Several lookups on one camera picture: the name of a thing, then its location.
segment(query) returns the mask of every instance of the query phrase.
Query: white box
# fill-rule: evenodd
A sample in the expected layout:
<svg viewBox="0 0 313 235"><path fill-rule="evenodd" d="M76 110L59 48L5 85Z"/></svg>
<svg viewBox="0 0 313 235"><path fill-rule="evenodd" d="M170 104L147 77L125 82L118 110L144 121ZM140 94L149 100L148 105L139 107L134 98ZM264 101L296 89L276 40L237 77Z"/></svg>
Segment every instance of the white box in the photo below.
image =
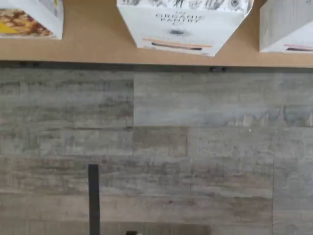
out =
<svg viewBox="0 0 313 235"><path fill-rule="evenodd" d="M0 0L0 38L61 39L62 0Z"/></svg>
<svg viewBox="0 0 313 235"><path fill-rule="evenodd" d="M117 0L137 47L215 56L254 0Z"/></svg>
<svg viewBox="0 0 313 235"><path fill-rule="evenodd" d="M313 1L268 0L260 12L261 52L313 52Z"/></svg>

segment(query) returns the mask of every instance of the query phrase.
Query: packaged food box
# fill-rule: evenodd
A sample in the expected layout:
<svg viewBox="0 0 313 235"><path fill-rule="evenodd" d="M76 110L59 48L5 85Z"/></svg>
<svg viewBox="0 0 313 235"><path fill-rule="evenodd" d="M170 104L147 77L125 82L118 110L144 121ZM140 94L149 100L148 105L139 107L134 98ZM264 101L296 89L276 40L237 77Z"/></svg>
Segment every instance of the packaged food box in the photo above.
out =
<svg viewBox="0 0 313 235"><path fill-rule="evenodd" d="M260 12L261 52L313 52L313 1L268 0Z"/></svg>
<svg viewBox="0 0 313 235"><path fill-rule="evenodd" d="M0 38L61 39L62 0L0 0Z"/></svg>
<svg viewBox="0 0 313 235"><path fill-rule="evenodd" d="M254 0L117 0L138 47L215 56Z"/></svg>

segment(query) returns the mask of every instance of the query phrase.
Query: gray wood-look tile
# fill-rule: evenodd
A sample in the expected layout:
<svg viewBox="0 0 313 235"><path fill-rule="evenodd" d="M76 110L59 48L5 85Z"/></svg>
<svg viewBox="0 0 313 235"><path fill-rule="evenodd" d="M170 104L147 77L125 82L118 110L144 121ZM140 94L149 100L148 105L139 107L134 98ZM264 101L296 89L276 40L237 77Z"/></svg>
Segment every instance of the gray wood-look tile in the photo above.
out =
<svg viewBox="0 0 313 235"><path fill-rule="evenodd" d="M133 81L0 80L4 126L104 128L133 125Z"/></svg>
<svg viewBox="0 0 313 235"><path fill-rule="evenodd" d="M58 157L132 155L132 128L62 128L11 126L0 130L0 155Z"/></svg>
<svg viewBox="0 0 313 235"><path fill-rule="evenodd" d="M134 155L187 156L187 128L137 127L134 129Z"/></svg>
<svg viewBox="0 0 313 235"><path fill-rule="evenodd" d="M274 158L273 234L313 232L313 130L280 132Z"/></svg>
<svg viewBox="0 0 313 235"><path fill-rule="evenodd" d="M308 73L143 73L134 124L311 127L312 84Z"/></svg>

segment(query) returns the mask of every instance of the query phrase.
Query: printed illustration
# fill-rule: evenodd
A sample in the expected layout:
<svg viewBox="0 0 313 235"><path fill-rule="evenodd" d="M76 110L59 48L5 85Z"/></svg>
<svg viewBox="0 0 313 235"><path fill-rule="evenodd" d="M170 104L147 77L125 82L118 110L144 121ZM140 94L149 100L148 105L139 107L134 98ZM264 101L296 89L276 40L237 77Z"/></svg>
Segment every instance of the printed illustration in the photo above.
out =
<svg viewBox="0 0 313 235"><path fill-rule="evenodd" d="M154 7L180 9L207 9L245 12L249 0L121 0L127 5L151 5Z"/></svg>
<svg viewBox="0 0 313 235"><path fill-rule="evenodd" d="M0 23L9 28L0 33L11 33L29 36L50 36L52 33L34 20L31 16L18 9L0 9Z"/></svg>

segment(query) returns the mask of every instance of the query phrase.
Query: wooden countertop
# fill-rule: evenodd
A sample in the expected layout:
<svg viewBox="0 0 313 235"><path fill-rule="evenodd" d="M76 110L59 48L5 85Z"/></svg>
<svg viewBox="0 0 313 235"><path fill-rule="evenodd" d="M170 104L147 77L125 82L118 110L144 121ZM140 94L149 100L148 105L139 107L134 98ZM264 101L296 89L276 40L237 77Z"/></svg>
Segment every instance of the wooden countertop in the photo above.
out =
<svg viewBox="0 0 313 235"><path fill-rule="evenodd" d="M313 55L259 53L259 9L251 14L216 57L136 48L115 0L65 0L61 41L0 40L0 60L119 64L313 67Z"/></svg>

